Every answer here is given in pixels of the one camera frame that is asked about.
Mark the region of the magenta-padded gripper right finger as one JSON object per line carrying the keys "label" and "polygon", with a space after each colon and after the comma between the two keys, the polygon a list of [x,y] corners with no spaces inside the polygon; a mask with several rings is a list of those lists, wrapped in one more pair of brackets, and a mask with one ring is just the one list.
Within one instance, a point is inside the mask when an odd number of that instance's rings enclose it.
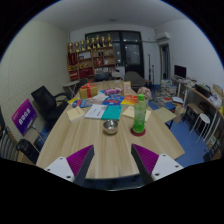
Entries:
{"label": "magenta-padded gripper right finger", "polygon": [[182,166],[169,155],[158,155],[137,144],[131,145],[131,154],[145,185],[182,169]]}

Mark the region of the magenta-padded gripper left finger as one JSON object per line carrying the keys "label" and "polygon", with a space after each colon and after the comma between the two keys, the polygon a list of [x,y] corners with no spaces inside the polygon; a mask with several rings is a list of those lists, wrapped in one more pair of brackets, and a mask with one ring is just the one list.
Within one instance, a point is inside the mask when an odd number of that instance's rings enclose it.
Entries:
{"label": "magenta-padded gripper left finger", "polygon": [[68,156],[67,158],[58,157],[48,167],[45,168],[45,171],[79,186],[83,186],[93,157],[94,146],[89,145]]}

